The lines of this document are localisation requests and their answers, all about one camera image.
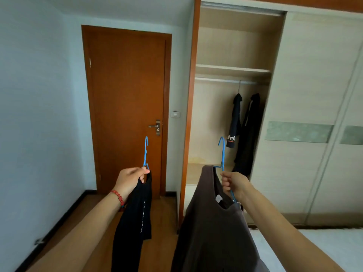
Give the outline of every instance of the forearm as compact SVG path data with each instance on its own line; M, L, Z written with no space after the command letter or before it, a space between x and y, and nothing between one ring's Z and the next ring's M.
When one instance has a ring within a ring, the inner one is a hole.
M29 272L81 271L119 208L117 196L108 194Z
M287 272L343 271L251 184L238 198Z

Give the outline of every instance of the person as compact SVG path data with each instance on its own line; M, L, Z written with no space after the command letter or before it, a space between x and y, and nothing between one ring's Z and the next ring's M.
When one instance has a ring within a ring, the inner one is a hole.
M114 190L124 201L143 181L145 167L124 169ZM291 225L284 216L238 172L222 172L223 192L236 199L261 231L287 272L344 272L329 256ZM28 272L82 271L94 248L101 240L111 220L120 208L114 193L104 197L54 248L36 262Z

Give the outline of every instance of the door handle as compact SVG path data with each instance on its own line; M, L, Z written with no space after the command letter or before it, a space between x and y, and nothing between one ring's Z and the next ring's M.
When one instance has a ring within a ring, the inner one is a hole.
M160 136L160 120L157 120L156 125L149 125L149 128L155 128L157 136Z

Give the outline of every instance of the hanging clothes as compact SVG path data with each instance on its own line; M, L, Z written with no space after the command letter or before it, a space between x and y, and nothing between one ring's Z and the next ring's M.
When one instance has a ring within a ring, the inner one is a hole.
M139 179L117 225L112 248L112 272L137 272L142 243L151 239L151 172Z
M251 174L254 148L260 130L261 118L259 107L260 95L257 93L251 97L251 101L248 104L248 110L239 132L240 138L238 141L238 150L232 171L239 172L246 176Z
M241 129L240 122L240 112L241 112L241 101L242 96L238 93L233 100L233 111L232 111L232 121L229 127L229 133L227 137L227 147L233 148L236 143L236 136L238 136Z
M216 169L202 169L187 208L171 272L266 272L238 203L223 192Z

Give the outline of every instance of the person's left hand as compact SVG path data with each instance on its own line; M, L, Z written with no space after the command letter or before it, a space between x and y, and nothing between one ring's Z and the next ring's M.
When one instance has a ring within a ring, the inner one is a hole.
M124 202L135 189L138 179L144 183L144 174L150 173L146 167L123 169L118 175L114 190L120 193Z

